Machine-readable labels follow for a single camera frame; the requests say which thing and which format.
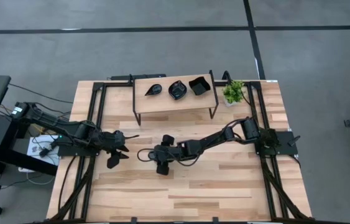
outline white cable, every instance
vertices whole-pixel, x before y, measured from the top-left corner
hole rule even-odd
[[[46,155],[46,156],[49,157],[49,159],[52,160],[53,165],[56,165],[56,164],[55,164],[55,161],[54,161],[50,156],[48,156],[48,155]],[[33,184],[36,184],[36,185],[47,185],[47,184],[50,184],[50,183],[53,181],[53,179],[55,178],[55,177],[52,177],[52,178],[50,179],[50,181],[48,181],[48,182],[46,182],[46,183],[37,183],[37,182],[34,182],[34,181],[32,181],[32,180],[30,180],[30,179],[28,178],[28,172],[26,173],[26,176],[27,176],[27,180],[28,180],[29,182],[31,182],[31,183],[33,183]]]

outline green plant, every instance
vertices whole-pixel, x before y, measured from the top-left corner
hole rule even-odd
[[[244,83],[240,81],[231,81],[230,85],[226,85],[223,89],[223,95],[229,103],[241,102],[243,99],[241,90],[243,85]]]

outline potted plant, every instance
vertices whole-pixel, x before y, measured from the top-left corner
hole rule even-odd
[[[230,85],[226,85],[223,89],[224,103],[226,106],[232,106],[241,102],[244,98],[242,94],[243,82],[241,81],[231,81]]]

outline desk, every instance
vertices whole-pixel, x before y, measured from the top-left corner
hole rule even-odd
[[[262,81],[270,127],[288,129],[287,115],[277,82]],[[71,120],[86,119],[93,82],[78,83]],[[88,207],[88,222],[138,221],[221,221],[270,220],[260,160],[254,145],[228,142],[204,152],[191,167],[173,162],[168,176],[155,173],[153,162],[137,160],[142,148],[160,144],[163,134],[175,137],[175,142],[199,139],[221,130],[234,119],[251,116],[251,109],[243,101],[230,108],[224,105],[221,87],[217,87],[219,106],[211,119],[207,110],[147,113],[141,126],[132,112],[132,87],[110,87],[104,104],[102,129],[119,129],[126,136],[140,137],[127,140],[126,153],[130,159],[122,160],[114,169],[107,169],[109,155],[96,158],[93,185]],[[94,121],[98,102],[95,104]],[[58,167],[47,218],[57,213],[58,196],[63,177],[71,157],[63,158]],[[298,164],[288,156],[277,157],[283,188],[295,205],[310,216],[305,187]],[[71,194],[76,177],[78,158],[72,165],[63,190],[62,203]],[[281,216],[277,194],[273,189],[277,216]],[[76,217],[80,217],[83,193],[78,198]]]

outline wood grain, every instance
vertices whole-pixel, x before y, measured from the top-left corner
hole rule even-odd
[[[86,119],[92,84],[78,83],[71,120]],[[288,129],[279,84],[262,81],[262,91],[270,127]],[[211,221],[213,216],[223,221],[270,220],[262,170],[252,144],[229,142],[213,147],[191,167],[173,162],[168,176],[156,174],[153,162],[137,160],[137,151],[160,144],[163,134],[172,135],[176,141],[199,139],[236,118],[251,116],[245,101],[227,108],[221,88],[217,88],[217,93],[219,107],[214,119],[210,119],[207,109],[166,111],[143,115],[139,126],[132,112],[132,88],[108,88],[102,129],[120,129],[126,136],[140,134],[140,137],[127,141],[130,158],[114,169],[106,167],[109,155],[101,153],[97,158],[87,221],[129,222],[131,217],[142,222]],[[298,164],[287,156],[277,158],[284,190],[305,215],[311,215]],[[70,160],[71,157],[65,157],[60,161],[47,217],[57,213],[58,195]],[[62,203],[73,190],[77,164],[78,159],[70,169]],[[274,195],[277,216],[281,216],[279,200],[275,192]],[[80,216],[83,193],[79,198],[76,217]]]
[[[204,79],[210,84],[211,90],[208,90],[202,95],[196,96],[193,90],[190,88],[188,82],[198,77],[204,77]],[[187,87],[187,92],[186,95],[179,100],[174,100],[169,95],[168,89],[171,84],[178,80],[182,81],[182,83]],[[162,92],[158,95],[144,96],[147,90],[154,84],[160,84],[162,86]],[[136,113],[141,114],[158,111],[214,108],[216,106],[216,100],[214,98],[212,86],[212,78],[210,74],[137,79],[135,80],[135,111]]]

